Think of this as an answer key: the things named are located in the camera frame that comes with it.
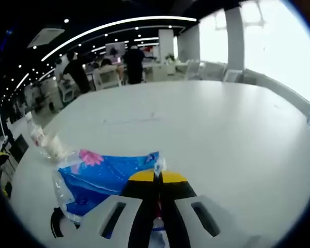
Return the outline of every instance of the ceiling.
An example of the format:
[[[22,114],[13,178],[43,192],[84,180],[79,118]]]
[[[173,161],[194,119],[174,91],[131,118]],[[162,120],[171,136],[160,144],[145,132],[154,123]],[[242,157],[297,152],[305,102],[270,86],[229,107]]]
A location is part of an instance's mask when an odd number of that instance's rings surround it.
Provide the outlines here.
[[[147,20],[107,27],[71,42],[45,61],[41,61],[45,55],[60,44],[92,28],[128,18],[152,15],[177,16],[179,14],[199,20],[222,7],[225,6],[220,0],[213,0],[210,4],[209,1],[204,0],[110,0],[105,3],[104,1],[91,4],[78,3],[74,6],[47,1],[46,6],[34,9],[31,14],[17,14],[16,11],[14,14],[7,14],[0,20],[0,95],[12,94],[27,73],[29,73],[29,77],[25,83],[40,78],[43,73],[47,73],[51,69],[51,66],[54,67],[54,61],[59,58],[59,54],[65,54],[70,50],[78,52],[78,54],[85,54],[91,51],[94,45],[100,47],[106,43],[114,42],[115,39],[132,41],[137,39],[138,35],[141,35],[141,38],[158,36],[159,28],[150,26],[168,28],[169,25],[172,25],[175,35],[178,35],[185,28],[195,25],[195,22]],[[69,22],[64,23],[64,19],[69,19]],[[43,28],[61,28],[64,29],[64,32],[49,44],[37,46],[36,49],[27,48]]]

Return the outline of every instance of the window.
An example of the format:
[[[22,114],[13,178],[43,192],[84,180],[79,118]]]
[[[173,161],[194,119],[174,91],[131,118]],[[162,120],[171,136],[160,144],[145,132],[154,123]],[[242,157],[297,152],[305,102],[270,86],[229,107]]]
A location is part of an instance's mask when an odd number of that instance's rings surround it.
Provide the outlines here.
[[[224,10],[200,20],[200,59],[227,63],[228,44]]]
[[[310,101],[310,40],[293,8],[279,0],[242,3],[245,67]]]

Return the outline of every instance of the plastic bag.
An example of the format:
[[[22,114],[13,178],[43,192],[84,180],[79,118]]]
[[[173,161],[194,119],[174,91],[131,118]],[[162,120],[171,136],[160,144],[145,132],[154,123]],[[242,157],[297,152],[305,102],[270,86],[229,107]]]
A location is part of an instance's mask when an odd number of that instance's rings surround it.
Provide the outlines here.
[[[70,220],[81,217],[112,194],[119,195],[129,178],[154,168],[159,152],[140,157],[101,156],[80,150],[68,155],[53,174],[59,206]]]

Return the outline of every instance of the desk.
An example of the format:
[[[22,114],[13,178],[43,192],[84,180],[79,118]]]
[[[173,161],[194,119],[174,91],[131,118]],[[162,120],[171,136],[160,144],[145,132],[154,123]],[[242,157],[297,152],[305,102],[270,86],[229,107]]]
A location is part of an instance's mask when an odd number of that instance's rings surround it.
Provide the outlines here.
[[[272,91],[214,81],[157,82],[84,94],[46,127],[65,144],[113,156],[160,151],[250,234],[280,239],[310,198],[306,117]],[[11,204],[40,241],[53,239],[52,171],[30,147]]]

